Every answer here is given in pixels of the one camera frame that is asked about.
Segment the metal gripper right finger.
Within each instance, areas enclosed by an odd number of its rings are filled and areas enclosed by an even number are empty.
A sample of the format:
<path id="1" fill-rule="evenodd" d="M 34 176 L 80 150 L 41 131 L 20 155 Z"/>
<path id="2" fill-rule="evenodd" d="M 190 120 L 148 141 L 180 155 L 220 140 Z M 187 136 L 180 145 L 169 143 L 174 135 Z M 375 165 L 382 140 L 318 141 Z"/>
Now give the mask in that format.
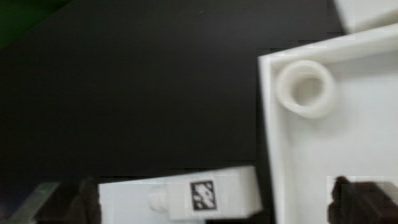
<path id="1" fill-rule="evenodd" d="M 336 178 L 327 208 L 329 224 L 398 224 L 398 186 Z"/>

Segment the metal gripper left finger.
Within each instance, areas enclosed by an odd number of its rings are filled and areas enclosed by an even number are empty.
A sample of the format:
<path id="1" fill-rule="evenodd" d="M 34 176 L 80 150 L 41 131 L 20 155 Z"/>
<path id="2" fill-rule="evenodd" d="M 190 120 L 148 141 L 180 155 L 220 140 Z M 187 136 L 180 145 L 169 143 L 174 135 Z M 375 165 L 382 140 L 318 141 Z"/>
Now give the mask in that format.
<path id="1" fill-rule="evenodd" d="M 98 181 L 41 183 L 5 224 L 103 224 Z"/>

